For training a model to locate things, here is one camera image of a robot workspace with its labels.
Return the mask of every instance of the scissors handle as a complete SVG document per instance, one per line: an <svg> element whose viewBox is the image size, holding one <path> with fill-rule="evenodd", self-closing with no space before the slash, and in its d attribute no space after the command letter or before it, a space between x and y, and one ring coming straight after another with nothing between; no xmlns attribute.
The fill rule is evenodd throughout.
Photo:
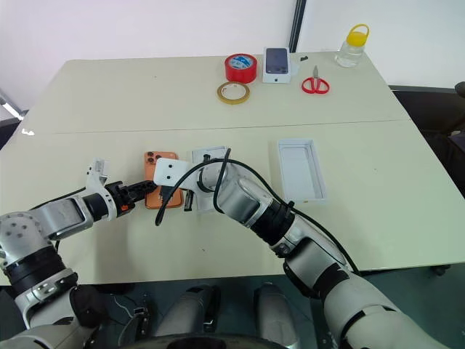
<svg viewBox="0 0 465 349"><path fill-rule="evenodd" d="M305 86L305 84L307 82L310 83L310 88L309 89ZM316 93L318 95L324 95L325 93L329 92L329 84L324 79L313 78L312 77L312 78L305 79L302 82L302 90L304 90L304 92L310 93L310 94Z"/></svg>

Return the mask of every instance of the yellow bottle cap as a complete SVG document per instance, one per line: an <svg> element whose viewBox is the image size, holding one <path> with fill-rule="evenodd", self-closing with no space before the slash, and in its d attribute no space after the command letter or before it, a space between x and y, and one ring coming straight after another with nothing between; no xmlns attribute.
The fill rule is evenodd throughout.
<svg viewBox="0 0 465 349"><path fill-rule="evenodd" d="M366 33L354 31L358 27L365 27ZM368 39L368 34L370 34L370 28L366 24L357 24L354 28L350 30L349 35L347 35L347 43L350 46L361 47L365 45Z"/></svg>

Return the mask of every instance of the robotic arm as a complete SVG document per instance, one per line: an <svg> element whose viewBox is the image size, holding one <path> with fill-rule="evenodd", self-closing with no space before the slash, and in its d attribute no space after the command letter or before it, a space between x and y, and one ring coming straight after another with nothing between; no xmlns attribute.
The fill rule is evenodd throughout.
<svg viewBox="0 0 465 349"><path fill-rule="evenodd" d="M86 191L0 216L1 269L28 330L0 344L6 348L82 348L105 317L92 286L78 286L52 240L60 240L129 213L155 190L152 181L104 185L108 165L96 159L87 172Z"/></svg>
<svg viewBox="0 0 465 349"><path fill-rule="evenodd" d="M219 210L252 229L284 259L284 271L299 291L322 300L328 327L341 348L445 348L375 286L351 272L336 245L294 214L292 204L280 203L248 179L250 173L241 172L238 161L221 166L226 161L194 172L193 180L188 177L182 186L200 195L216 191ZM178 181L180 176L173 169L179 165L188 168L182 161L158 163L157 183L163 185L167 173L171 182Z"/></svg>

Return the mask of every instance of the white wall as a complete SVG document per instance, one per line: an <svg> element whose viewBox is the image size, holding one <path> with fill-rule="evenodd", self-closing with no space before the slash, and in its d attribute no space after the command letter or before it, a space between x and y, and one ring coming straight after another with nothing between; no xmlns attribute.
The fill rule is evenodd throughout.
<svg viewBox="0 0 465 349"><path fill-rule="evenodd" d="M287 46L295 0L0 0L0 88L22 109L66 60Z"/></svg>
<svg viewBox="0 0 465 349"><path fill-rule="evenodd" d="M370 26L366 51L388 84L465 80L465 0L308 0L298 51L339 49L357 23Z"/></svg>

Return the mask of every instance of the bottle handle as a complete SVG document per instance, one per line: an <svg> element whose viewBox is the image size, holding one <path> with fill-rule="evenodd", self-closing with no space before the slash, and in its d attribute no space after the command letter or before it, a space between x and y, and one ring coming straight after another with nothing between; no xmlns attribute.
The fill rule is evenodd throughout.
<svg viewBox="0 0 465 349"><path fill-rule="evenodd" d="M369 28L365 23L361 23L361 24L355 25L355 26L350 30L349 34L350 34L351 32L353 32L353 31L354 31L356 28L358 28L358 27L365 27L365 28L366 28L366 34L365 34L365 35L366 35L366 37L368 38L368 35L370 34L370 28Z"/></svg>

